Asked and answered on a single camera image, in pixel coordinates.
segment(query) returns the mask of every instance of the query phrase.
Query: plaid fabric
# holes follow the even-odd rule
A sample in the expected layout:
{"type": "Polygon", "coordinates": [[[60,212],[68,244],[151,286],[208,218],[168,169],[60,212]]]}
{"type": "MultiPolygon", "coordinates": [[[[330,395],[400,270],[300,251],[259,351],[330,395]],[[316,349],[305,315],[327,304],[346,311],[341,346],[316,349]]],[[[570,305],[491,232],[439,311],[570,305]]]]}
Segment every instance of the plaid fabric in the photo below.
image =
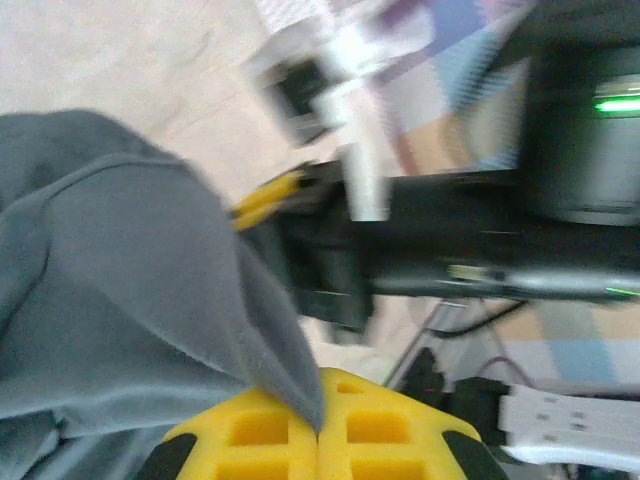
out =
{"type": "MultiPolygon", "coordinates": [[[[287,5],[298,18],[314,2],[256,0],[287,5]]],[[[478,94],[469,87],[506,32],[533,0],[400,0],[390,14],[411,15],[423,7],[425,35],[433,41],[407,55],[376,79],[378,93],[389,109],[397,132],[397,147],[407,173],[430,173],[466,167],[508,168],[517,124],[515,101],[521,82],[506,74],[491,77],[478,94]],[[452,111],[479,100],[480,126],[473,127],[475,155],[458,135],[452,111]]],[[[353,3],[344,0],[340,5],[353,3]]],[[[273,8],[266,16],[274,15],[273,8]]],[[[269,18],[267,24],[280,24],[269,18]]],[[[640,310],[588,308],[543,302],[498,326],[509,354],[534,376],[576,382],[640,382],[640,310]]]]}

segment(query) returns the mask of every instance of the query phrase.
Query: green led light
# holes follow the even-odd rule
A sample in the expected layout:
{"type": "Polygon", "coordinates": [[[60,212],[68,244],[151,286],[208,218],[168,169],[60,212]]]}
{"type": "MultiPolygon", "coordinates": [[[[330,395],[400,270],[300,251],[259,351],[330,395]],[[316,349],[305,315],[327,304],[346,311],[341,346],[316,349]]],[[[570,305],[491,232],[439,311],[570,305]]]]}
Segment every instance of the green led light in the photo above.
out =
{"type": "Polygon", "coordinates": [[[630,290],[621,290],[619,288],[607,288],[608,292],[622,293],[623,295],[640,295],[640,292],[632,292],[630,290]]]}
{"type": "Polygon", "coordinates": [[[605,100],[598,103],[596,108],[604,113],[639,112],[640,98],[628,98],[620,100],[605,100]]]}

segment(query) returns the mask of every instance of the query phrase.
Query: wire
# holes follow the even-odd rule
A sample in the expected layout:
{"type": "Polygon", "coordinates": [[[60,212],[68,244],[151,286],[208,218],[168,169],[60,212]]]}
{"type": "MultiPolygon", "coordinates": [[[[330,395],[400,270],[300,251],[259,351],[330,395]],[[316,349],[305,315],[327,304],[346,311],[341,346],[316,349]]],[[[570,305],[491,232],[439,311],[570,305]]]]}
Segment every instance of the wire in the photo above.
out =
{"type": "Polygon", "coordinates": [[[509,357],[505,357],[505,356],[498,356],[498,357],[493,357],[489,360],[487,360],[486,362],[484,362],[482,364],[482,366],[478,369],[478,371],[476,372],[476,374],[474,375],[475,377],[481,377],[482,375],[484,375],[487,370],[489,370],[489,368],[491,368],[493,365],[496,365],[498,363],[504,363],[507,366],[509,366],[509,368],[511,368],[511,370],[513,370],[515,373],[518,374],[518,377],[520,377],[520,379],[524,382],[524,384],[527,387],[530,388],[535,388],[535,383],[533,382],[533,380],[531,379],[531,377],[529,375],[527,375],[527,373],[524,371],[524,369],[514,360],[512,360],[509,357]]]}
{"type": "Polygon", "coordinates": [[[502,319],[503,317],[506,317],[507,315],[510,315],[514,312],[517,312],[518,310],[523,309],[527,305],[529,305],[528,301],[523,300],[520,302],[516,302],[510,307],[505,308],[504,310],[494,313],[493,315],[489,315],[488,317],[482,320],[479,320],[475,323],[472,323],[468,327],[464,327],[459,330],[434,330],[429,328],[427,329],[427,331],[434,337],[442,338],[444,340],[463,337],[465,335],[468,335],[469,333],[473,333],[477,330],[480,330],[481,328],[491,325],[492,323],[502,319]]]}

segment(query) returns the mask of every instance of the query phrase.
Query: gray cloth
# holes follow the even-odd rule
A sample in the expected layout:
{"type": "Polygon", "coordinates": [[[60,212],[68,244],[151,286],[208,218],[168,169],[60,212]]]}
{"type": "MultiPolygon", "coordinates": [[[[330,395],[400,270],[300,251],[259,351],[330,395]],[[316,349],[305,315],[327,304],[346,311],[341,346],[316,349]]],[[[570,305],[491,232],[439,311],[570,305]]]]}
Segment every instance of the gray cloth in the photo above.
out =
{"type": "Polygon", "coordinates": [[[321,428],[292,304],[183,162],[91,112],[7,115],[0,198],[0,479],[132,478],[247,386],[321,428]]]}

